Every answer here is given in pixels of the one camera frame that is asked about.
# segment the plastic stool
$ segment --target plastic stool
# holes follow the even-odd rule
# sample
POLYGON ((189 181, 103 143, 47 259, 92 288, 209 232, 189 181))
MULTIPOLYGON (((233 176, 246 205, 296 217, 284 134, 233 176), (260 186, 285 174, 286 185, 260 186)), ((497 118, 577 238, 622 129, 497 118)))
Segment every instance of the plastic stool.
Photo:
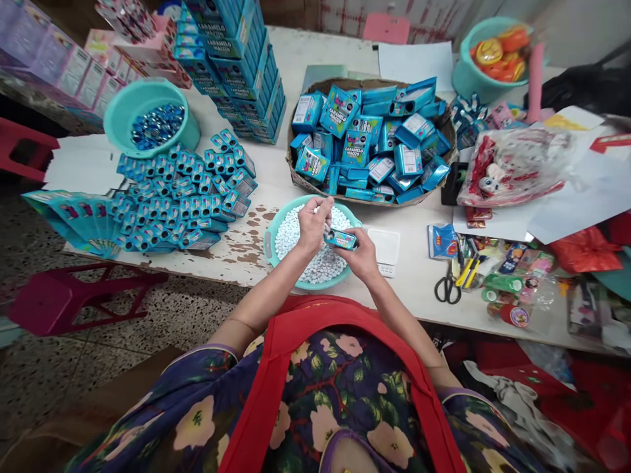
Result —
POLYGON ((366 18, 362 39, 378 43, 408 44, 409 20, 404 16, 371 13, 366 18))
POLYGON ((115 267, 113 263, 98 263, 38 273, 20 291, 11 306, 9 319, 34 335, 47 336, 146 316, 146 311, 137 312, 145 294, 151 286, 165 282, 169 276, 166 273, 149 274, 130 267, 138 276, 108 279, 115 267), (83 282, 72 276, 72 273, 102 268, 105 272, 97 282, 83 282), (125 315, 115 314, 101 305, 115 292, 136 288, 140 291, 125 315), (87 306, 106 313, 111 319, 74 325, 81 308, 87 306))
POLYGON ((48 160, 49 153, 57 148, 59 143, 52 136, 0 118, 0 169, 44 182, 45 173, 41 168, 48 160), (37 143, 37 150, 28 160, 28 164, 20 164, 11 159, 11 152, 23 139, 37 143))

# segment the wicker basket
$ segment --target wicker basket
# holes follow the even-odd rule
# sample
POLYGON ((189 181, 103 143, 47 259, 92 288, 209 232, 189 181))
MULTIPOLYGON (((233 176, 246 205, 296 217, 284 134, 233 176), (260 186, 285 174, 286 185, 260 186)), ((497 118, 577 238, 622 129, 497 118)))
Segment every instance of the wicker basket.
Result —
MULTIPOLYGON (((409 84, 406 84, 404 82, 396 82, 396 81, 390 81, 390 80, 385 80, 385 79, 367 79, 367 80, 356 80, 356 79, 344 79, 344 78, 337 78, 337 79, 328 79, 322 82, 317 82, 315 84, 313 84, 311 87, 309 87, 309 89, 307 90, 306 93, 313 93, 317 90, 328 94, 329 91, 331 90, 331 86, 335 84, 338 87, 340 87, 342 90, 353 90, 353 89, 378 89, 380 87, 387 87, 389 85, 399 85, 402 87, 407 87, 409 84)), ((296 107, 294 107, 294 109, 291 112, 290 117, 294 116, 294 113, 296 112, 296 107)), ((449 144, 452 146, 452 149, 449 150, 447 152, 447 154, 445 154, 443 156, 443 159, 445 160, 445 162, 447 164, 451 164, 456 156, 457 156, 457 150, 456 150, 456 130, 454 129, 454 124, 452 123, 450 116, 449 116, 449 110, 447 109, 447 111, 445 111, 445 113, 438 119, 438 121, 436 122, 436 128, 438 128, 443 135, 445 135, 445 138, 447 138, 447 140, 449 141, 449 144)), ((293 181, 294 185, 298 186, 298 187, 304 187, 305 189, 307 189, 310 193, 316 193, 316 194, 321 194, 321 195, 326 195, 324 192, 322 192, 320 189, 318 189, 317 187, 313 186, 311 183, 307 182, 305 179, 302 178, 302 176, 300 174, 298 174, 295 170, 294 167, 296 165, 295 160, 293 159, 292 155, 291 155, 291 148, 290 148, 290 144, 293 141, 293 139, 296 137, 296 135, 294 134, 294 131, 291 127, 291 120, 289 120, 289 132, 287 133, 287 157, 285 158, 287 161, 287 164, 289 165, 289 170, 291 172, 291 180, 293 181)), ((430 195, 432 192, 437 191, 440 187, 442 187, 447 179, 443 179, 441 184, 439 184, 439 186, 434 189, 433 191, 429 191, 426 192, 425 194, 421 195, 419 198, 413 199, 413 200, 408 200, 407 202, 404 202, 403 204, 397 204, 397 203, 384 203, 384 202, 368 202, 366 200, 358 200, 358 199, 353 199, 353 198, 348 198, 346 196, 344 196, 343 194, 338 194, 338 195, 334 195, 334 197, 336 199, 340 199, 340 200, 347 200, 349 202, 357 202, 358 204, 367 204, 367 205, 374 205, 374 206, 381 206, 381 207, 405 207, 405 206, 410 206, 410 205, 415 205, 418 204, 419 202, 424 201, 428 195, 430 195)))

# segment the hand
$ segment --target hand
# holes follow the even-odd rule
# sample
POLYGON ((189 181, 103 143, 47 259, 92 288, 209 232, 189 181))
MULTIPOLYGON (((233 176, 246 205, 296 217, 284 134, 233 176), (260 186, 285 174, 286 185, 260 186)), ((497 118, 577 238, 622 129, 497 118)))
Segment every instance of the hand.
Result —
POLYGON ((300 239, 297 247, 315 255, 324 243, 324 224, 331 226, 333 197, 312 197, 298 212, 300 239))
POLYGON ((355 251, 343 250, 342 248, 333 248, 333 251, 348 263, 355 276, 368 285, 370 281, 381 277, 377 267, 375 244, 363 228, 352 228, 344 231, 355 235, 359 247, 355 251))

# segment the black scissors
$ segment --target black scissors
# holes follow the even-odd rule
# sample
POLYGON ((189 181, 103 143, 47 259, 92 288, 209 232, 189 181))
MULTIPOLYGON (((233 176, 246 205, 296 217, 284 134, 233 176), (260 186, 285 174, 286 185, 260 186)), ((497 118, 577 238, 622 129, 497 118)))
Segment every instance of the black scissors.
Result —
POLYGON ((454 305, 460 301, 460 297, 462 296, 462 291, 458 286, 454 284, 454 278, 452 277, 452 263, 449 262, 449 266, 447 267, 447 275, 445 277, 440 278, 440 280, 434 286, 434 295, 439 302, 447 302, 448 304, 454 305), (439 290, 440 287, 443 286, 443 297, 440 297, 439 290), (452 290, 456 290, 456 299, 452 300, 452 290))

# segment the person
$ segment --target person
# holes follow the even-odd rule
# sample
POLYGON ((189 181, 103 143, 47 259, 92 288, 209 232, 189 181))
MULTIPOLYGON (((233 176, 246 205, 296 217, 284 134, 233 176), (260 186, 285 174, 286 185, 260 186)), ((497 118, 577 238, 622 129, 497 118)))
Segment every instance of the person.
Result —
POLYGON ((356 251, 335 251, 376 311, 289 296, 333 204, 305 205, 298 244, 68 472, 545 471, 494 406, 462 388, 363 229, 345 230, 356 251))

